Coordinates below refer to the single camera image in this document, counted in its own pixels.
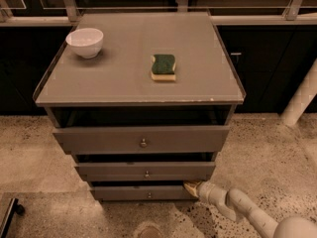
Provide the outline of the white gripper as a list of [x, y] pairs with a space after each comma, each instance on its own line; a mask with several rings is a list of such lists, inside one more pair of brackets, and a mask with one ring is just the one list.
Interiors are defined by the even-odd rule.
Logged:
[[206, 204], [214, 205], [219, 212], [229, 212], [230, 208], [226, 204], [227, 190], [221, 188], [215, 183], [200, 180], [186, 180], [183, 183], [184, 188], [194, 197]]

